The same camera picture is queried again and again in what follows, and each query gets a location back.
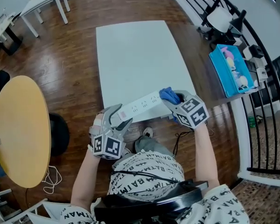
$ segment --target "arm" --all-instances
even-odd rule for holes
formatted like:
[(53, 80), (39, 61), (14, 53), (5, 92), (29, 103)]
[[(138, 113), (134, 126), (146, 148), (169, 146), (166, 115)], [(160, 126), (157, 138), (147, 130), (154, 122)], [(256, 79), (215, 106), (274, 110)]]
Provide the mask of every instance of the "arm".
[(205, 124), (200, 124), (195, 129), (195, 143), (196, 180), (208, 181), (209, 183), (209, 187), (202, 191), (204, 196), (207, 191), (220, 185), (214, 149), (211, 145), (209, 132)]
[(89, 211), (94, 196), (99, 161), (100, 158), (94, 156), (88, 149), (74, 183), (71, 193), (71, 205), (82, 207)]

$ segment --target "shoe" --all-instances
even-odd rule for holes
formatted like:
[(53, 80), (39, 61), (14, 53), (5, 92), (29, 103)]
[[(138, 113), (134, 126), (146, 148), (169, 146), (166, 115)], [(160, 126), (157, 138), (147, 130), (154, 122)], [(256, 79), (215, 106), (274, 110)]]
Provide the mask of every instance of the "shoe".
[(153, 129), (151, 127), (147, 127), (144, 132), (143, 132), (143, 135), (142, 136), (147, 136), (149, 138), (152, 138), (153, 137)]
[(125, 156), (126, 154), (131, 154), (132, 152), (128, 148), (124, 148), (121, 154), (121, 157)]

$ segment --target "hand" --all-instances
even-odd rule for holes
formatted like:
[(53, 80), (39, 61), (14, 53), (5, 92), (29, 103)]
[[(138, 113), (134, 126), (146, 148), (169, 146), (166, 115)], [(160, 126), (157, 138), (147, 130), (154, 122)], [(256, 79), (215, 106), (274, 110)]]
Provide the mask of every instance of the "hand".
[(160, 97), (181, 125), (196, 129), (209, 118), (204, 102), (197, 95), (187, 91), (173, 92), (169, 87), (160, 91)]
[(110, 106), (102, 110), (94, 119), (93, 126), (89, 129), (89, 135), (91, 138), (91, 145), (88, 148), (93, 152), (95, 156), (100, 156), (104, 159), (119, 159), (121, 157), (122, 150), (125, 147), (123, 142), (123, 135), (129, 128), (133, 119), (122, 122), (118, 129), (117, 127), (111, 127), (111, 117), (120, 108), (122, 104)]

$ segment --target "white rectangular table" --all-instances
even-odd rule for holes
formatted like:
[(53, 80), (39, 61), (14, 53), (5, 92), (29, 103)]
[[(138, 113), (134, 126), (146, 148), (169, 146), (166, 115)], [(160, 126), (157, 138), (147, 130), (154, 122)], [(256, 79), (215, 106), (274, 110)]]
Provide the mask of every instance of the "white rectangular table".
[[(32, 31), (32, 33), (38, 37), (38, 33), (35, 31), (35, 29), (33, 28), (33, 26), (31, 25), (31, 23), (27, 20), (27, 18), (25, 17), (25, 15), (27, 15), (30, 12), (34, 12), (34, 14), (36, 15), (38, 21), (40, 23), (43, 23), (42, 18), (40, 17), (39, 13), (37, 12), (37, 9), (52, 2), (53, 0), (30, 0), (27, 5), (24, 7), (23, 11), (21, 12), (20, 16), (22, 17), (22, 19), (24, 20), (24, 22), (26, 23), (26, 25), (29, 27), (29, 29)], [(56, 4), (58, 6), (59, 12), (63, 18), (63, 21), (65, 24), (68, 23), (66, 16), (64, 14), (63, 8), (61, 6), (60, 0), (55, 0)], [(69, 12), (70, 11), (70, 7), (69, 4), (67, 2), (67, 0), (63, 0), (64, 4), (66, 6), (66, 10)]]
[(0, 42), (0, 47), (9, 55), (11, 56), (14, 52), (17, 51), (19, 46), (22, 43), (22, 37), (17, 37), (12, 30), (8, 27), (10, 24), (13, 23), (14, 13), (10, 14), (6, 18), (2, 18), (2, 22), (0, 23), (0, 37), (6, 32), (10, 38), (14, 41), (14, 43), (10, 46), (10, 48), (6, 48), (3, 43)]
[[(128, 104), (172, 87), (196, 94), (182, 55), (165, 21), (139, 21), (99, 27), (98, 68), (104, 108)], [(170, 115), (161, 104), (136, 116), (143, 121)]]

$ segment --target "white power strip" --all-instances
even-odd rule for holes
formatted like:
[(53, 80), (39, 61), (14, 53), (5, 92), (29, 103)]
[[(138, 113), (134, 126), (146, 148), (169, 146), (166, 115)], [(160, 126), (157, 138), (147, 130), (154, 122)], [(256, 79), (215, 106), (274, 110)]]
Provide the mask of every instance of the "white power strip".
[(139, 98), (127, 105), (122, 106), (117, 113), (112, 115), (112, 127), (119, 125), (121, 122), (131, 119), (151, 108), (162, 104), (159, 92), (154, 91), (142, 98)]

